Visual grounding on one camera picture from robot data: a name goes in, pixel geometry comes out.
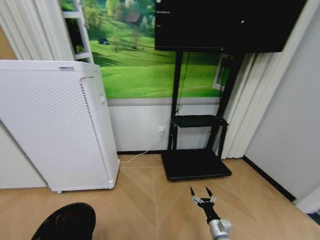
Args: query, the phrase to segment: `white cable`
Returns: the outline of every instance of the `white cable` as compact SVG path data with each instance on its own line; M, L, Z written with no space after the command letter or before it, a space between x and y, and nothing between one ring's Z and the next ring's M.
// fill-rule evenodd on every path
M155 146L158 145L158 143L160 143L160 141L164 138L164 134L160 137L159 141L156 142L155 145L153 145L152 147L150 147L147 151L140 153L139 155L135 156L134 158L130 159L129 161L120 161L120 163L123 164L128 164L130 163L133 159L136 159L137 157L141 156L142 154L146 154L147 152L149 152L151 149L153 149Z

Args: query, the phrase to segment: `green grass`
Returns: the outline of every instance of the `green grass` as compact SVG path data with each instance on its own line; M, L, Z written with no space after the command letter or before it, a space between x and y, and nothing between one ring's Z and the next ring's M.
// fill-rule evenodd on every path
M105 18L102 29L91 28L88 31L94 63L100 65L107 97L171 97L175 53L155 51L152 31L140 32L138 49L132 49L133 30L140 31L140 28ZM114 36L121 38L120 50L117 52L112 42ZM110 45L98 44L98 39L102 37L107 38ZM180 87L187 56L188 53L183 56ZM191 53L182 97L218 97L219 90L212 87L218 62L218 55Z

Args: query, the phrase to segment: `air purifier top panel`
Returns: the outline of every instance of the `air purifier top panel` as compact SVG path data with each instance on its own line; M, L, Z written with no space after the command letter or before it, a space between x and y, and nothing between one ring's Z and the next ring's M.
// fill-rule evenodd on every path
M0 70L99 72L99 65L81 61L0 60Z

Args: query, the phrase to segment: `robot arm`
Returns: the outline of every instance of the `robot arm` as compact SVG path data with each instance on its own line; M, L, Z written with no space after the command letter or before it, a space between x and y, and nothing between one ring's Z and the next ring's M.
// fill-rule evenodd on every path
M194 190L190 187L192 201L204 210L206 222L210 227L212 239L229 240L229 231L232 225L228 219L220 219L214 210L216 197L212 194L209 188L205 188L210 198L199 198L195 196Z

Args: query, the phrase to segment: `wall outlet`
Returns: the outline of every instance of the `wall outlet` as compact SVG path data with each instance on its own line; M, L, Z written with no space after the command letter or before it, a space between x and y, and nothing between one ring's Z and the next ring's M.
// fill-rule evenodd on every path
M166 126L158 126L158 133L164 132L166 129Z

